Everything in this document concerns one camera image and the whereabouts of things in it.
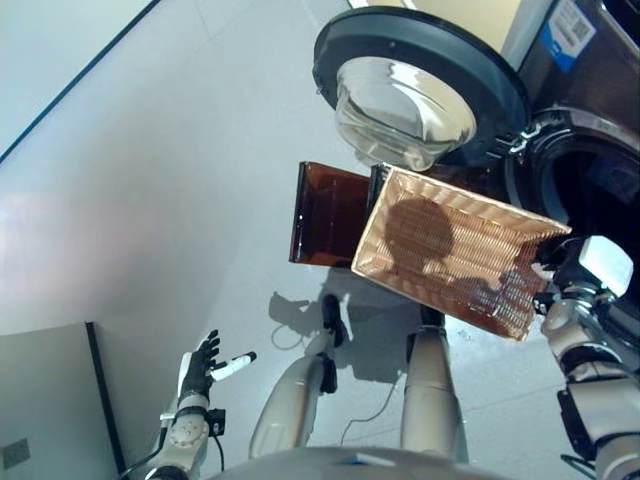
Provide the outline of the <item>right five-finger robot hand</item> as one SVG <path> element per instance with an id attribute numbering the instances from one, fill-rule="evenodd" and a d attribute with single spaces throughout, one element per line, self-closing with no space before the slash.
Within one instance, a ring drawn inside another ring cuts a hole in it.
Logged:
<path id="1" fill-rule="evenodd" d="M 634 263 L 618 244 L 602 235 L 564 235 L 542 241 L 532 269 L 547 282 L 533 297 L 538 314 L 560 303 L 574 303 L 589 315 L 621 298 L 631 284 Z"/>

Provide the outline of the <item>left five-finger robot hand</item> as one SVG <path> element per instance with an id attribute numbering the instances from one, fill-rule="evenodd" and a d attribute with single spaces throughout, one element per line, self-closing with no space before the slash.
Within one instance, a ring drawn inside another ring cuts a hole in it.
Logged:
<path id="1" fill-rule="evenodd" d="M 217 359 L 220 343 L 219 331 L 213 329 L 196 350 L 183 354 L 178 375 L 178 402 L 193 395 L 209 399 L 214 383 L 237 374 L 257 360 L 257 354 L 249 351 L 230 360 L 220 361 Z"/>

